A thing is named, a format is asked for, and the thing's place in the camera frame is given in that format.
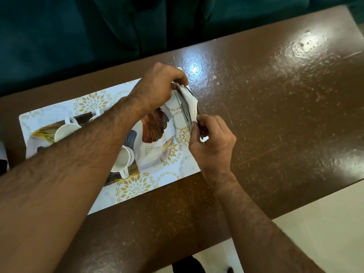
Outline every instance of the glossy table surface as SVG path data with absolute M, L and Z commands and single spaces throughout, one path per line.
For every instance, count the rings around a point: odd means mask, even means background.
M 201 112 L 235 133 L 240 184 L 275 218 L 364 178 L 363 50 L 336 7 L 3 97 L 2 139 L 14 166 L 19 114 L 180 66 Z M 57 272 L 151 272 L 229 237 L 199 173 L 88 216 Z

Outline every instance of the white cup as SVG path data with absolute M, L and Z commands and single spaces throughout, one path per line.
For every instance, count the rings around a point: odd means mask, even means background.
M 122 179 L 128 178 L 128 166 L 133 164 L 134 159 L 134 151 L 130 147 L 123 146 L 111 171 L 113 173 L 120 173 Z
M 96 119 L 98 116 L 101 116 L 101 114 L 104 113 L 102 109 L 96 108 L 95 109 L 96 115 L 94 115 L 91 119 L 89 119 L 89 122 L 92 122 L 94 119 Z
M 64 137 L 67 137 L 71 133 L 81 128 L 81 126 L 77 123 L 76 119 L 73 117 L 67 117 L 66 119 L 64 119 L 64 122 L 66 124 L 58 128 L 56 133 L 54 134 L 55 142 L 60 141 Z

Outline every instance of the floor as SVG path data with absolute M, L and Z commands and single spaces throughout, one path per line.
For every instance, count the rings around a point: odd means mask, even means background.
M 363 272 L 364 181 L 276 218 L 274 222 L 326 273 Z M 194 255 L 206 273 L 243 272 L 232 239 Z M 172 273 L 172 266 L 157 271 Z

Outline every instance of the dark green couch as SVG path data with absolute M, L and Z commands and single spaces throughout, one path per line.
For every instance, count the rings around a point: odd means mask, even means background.
M 0 96 L 363 0 L 2 0 Z

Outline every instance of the person's left hand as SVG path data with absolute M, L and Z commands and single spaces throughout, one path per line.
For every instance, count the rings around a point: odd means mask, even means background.
M 183 71 L 169 65 L 156 63 L 144 77 L 135 85 L 129 96 L 139 100 L 148 114 L 164 105 L 172 96 L 176 85 L 188 85 L 188 79 Z

